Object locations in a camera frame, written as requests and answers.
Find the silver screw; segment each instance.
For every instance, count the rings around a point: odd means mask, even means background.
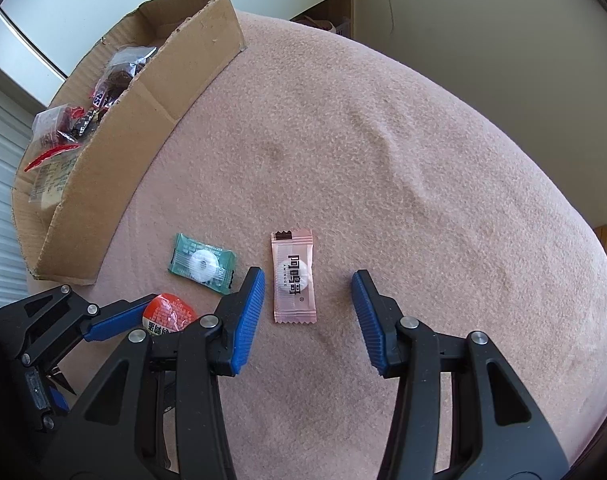
[[[203,316],[199,320],[199,324],[203,328],[214,328],[215,326],[217,326],[219,324],[219,318],[216,316],[213,316],[212,314],[208,314],[208,316]]]
[[[140,328],[132,330],[132,332],[128,334],[128,339],[131,343],[140,343],[145,339],[145,330],[141,330]]]
[[[47,430],[53,430],[54,421],[52,420],[52,417],[49,415],[43,415],[43,425]]]
[[[488,336],[479,330],[472,332],[470,334],[470,339],[477,345],[485,345],[485,343],[488,342]]]
[[[419,320],[412,316],[403,316],[399,322],[403,328],[416,328],[419,326]]]

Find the pink blanket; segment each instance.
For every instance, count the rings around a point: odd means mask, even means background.
[[[248,49],[177,125],[96,285],[77,291],[98,304],[171,292],[213,311],[216,293],[166,270],[177,232],[236,251],[236,287],[266,270],[250,362],[220,381],[240,480],[376,477],[396,381],[370,366],[357,269],[438,332],[487,332],[574,460],[607,413],[607,259],[589,226],[501,131],[409,68],[239,19]],[[275,324],[269,235],[299,227],[315,234],[319,321]],[[61,365],[72,385],[115,345],[80,345]]]

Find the white round candy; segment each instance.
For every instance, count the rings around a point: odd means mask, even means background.
[[[299,285],[301,285],[301,292],[308,286],[308,266],[303,260],[299,260],[299,269],[289,269],[290,260],[283,260],[279,263],[278,272],[276,278],[277,288],[279,292],[286,294],[290,293],[290,286],[296,285],[297,282],[291,283],[292,271],[298,270]]]
[[[206,283],[219,272],[219,258],[207,249],[199,249],[190,256],[190,276],[196,282]]]

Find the pink candy wrapper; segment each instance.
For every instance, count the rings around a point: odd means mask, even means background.
[[[317,308],[312,282],[312,231],[280,231],[270,235],[274,262],[274,320],[314,323]]]

